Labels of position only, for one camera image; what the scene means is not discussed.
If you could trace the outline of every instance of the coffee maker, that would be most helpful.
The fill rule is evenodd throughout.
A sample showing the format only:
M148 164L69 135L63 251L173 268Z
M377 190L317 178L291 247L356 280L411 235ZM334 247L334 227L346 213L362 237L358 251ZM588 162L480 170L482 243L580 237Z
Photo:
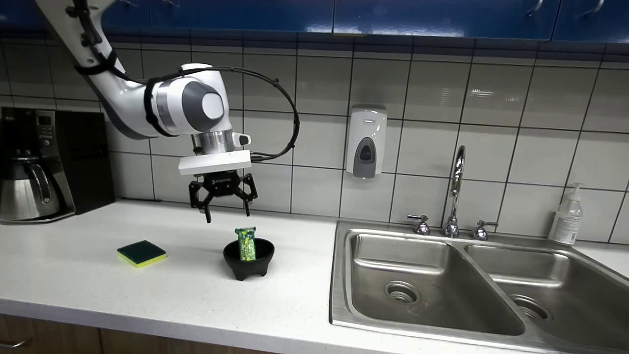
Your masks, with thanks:
M2 109L0 223L53 223L112 202L102 115Z

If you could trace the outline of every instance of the stainless steel sink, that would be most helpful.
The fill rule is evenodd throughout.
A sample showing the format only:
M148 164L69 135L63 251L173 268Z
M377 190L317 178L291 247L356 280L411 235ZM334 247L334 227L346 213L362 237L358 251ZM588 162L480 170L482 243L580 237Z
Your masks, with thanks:
M531 353L627 353L629 282L545 241L340 223L332 325Z

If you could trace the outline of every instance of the green sponge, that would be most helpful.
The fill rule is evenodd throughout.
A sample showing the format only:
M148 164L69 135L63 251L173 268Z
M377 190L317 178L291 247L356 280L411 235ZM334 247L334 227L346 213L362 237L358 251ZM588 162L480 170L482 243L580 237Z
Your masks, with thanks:
M148 268L167 259L165 251L157 249L148 241L118 249L118 255L126 264L134 268Z

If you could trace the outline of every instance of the white countertop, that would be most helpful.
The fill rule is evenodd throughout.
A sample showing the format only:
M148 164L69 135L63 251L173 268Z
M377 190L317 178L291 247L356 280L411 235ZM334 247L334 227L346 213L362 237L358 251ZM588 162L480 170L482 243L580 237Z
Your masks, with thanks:
M328 323L332 221L116 204L55 225L0 227L0 314L269 353L501 353ZM258 227L275 245L265 278L236 282L222 249ZM134 270L116 249L149 241L169 261ZM629 276L629 249L578 251Z

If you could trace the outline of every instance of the kettle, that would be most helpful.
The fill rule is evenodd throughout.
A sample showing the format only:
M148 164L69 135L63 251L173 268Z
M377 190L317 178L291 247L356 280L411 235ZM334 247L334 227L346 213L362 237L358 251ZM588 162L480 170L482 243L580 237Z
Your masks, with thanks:
M12 158L0 176L0 221L22 223L55 217L59 211L59 190L41 160Z

